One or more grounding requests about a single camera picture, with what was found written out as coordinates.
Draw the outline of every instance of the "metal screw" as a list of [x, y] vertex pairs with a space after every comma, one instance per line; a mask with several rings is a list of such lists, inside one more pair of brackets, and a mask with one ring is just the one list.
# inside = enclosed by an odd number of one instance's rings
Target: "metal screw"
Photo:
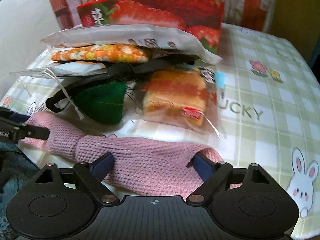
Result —
[[204, 201], [204, 196], [192, 195], [189, 197], [189, 200], [193, 203], [200, 203], [200, 202]]
[[105, 203], [112, 203], [112, 202], [114, 202], [116, 200], [117, 200], [117, 197], [113, 196], [113, 195], [104, 195], [101, 198], [101, 201], [103, 201]]

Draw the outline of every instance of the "cartoon rabbit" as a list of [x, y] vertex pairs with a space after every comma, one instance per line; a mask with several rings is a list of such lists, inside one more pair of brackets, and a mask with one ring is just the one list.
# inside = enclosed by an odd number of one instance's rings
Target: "cartoon rabbit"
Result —
[[47, 107], [45, 106], [45, 103], [43, 103], [41, 106], [38, 107], [37, 109], [37, 104], [36, 102], [33, 102], [31, 104], [31, 106], [28, 109], [27, 115], [33, 115], [37, 112], [44, 112], [47, 109]]
[[319, 165], [317, 162], [312, 161], [306, 172], [302, 153], [298, 148], [294, 148], [292, 151], [292, 167], [294, 175], [290, 180], [287, 193], [298, 205], [301, 218], [306, 218], [312, 207], [312, 183], [318, 176]]

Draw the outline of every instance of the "plastic wrapper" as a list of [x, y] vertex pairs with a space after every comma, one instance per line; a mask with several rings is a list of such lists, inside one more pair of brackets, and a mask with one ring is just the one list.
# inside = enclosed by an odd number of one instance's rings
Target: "plastic wrapper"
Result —
[[43, 68], [25, 69], [10, 72], [10, 75], [18, 78], [20, 76], [29, 76], [34, 78], [65, 79], [69, 77], [83, 77], [94, 74], [107, 73], [106, 66], [103, 63], [76, 61], [60, 64], [51, 63]]
[[90, 45], [129, 44], [150, 48], [154, 53], [196, 55], [206, 63], [216, 64], [221, 57], [209, 52], [192, 34], [176, 28], [152, 25], [101, 25], [79, 27], [53, 33], [41, 40], [52, 53], [56, 48]]
[[134, 88], [133, 119], [214, 132], [220, 137], [221, 75], [211, 69], [183, 65], [152, 73]]
[[108, 62], [145, 63], [151, 57], [151, 50], [127, 44], [93, 45], [57, 51], [54, 61], [97, 60]]

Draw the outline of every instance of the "orange patterned packet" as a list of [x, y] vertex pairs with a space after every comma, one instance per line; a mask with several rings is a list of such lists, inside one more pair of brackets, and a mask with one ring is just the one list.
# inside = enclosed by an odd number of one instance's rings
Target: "orange patterned packet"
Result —
[[108, 62], [144, 63], [152, 53], [146, 48], [126, 44], [93, 45], [70, 50], [58, 51], [52, 54], [53, 61], [67, 60], [97, 60]]

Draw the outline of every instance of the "green fuzzy object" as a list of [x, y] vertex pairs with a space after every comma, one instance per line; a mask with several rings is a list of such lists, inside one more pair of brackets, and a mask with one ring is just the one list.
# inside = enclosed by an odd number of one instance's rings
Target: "green fuzzy object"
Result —
[[122, 119], [126, 88], [126, 82], [112, 81], [81, 91], [73, 101], [91, 119], [116, 125]]

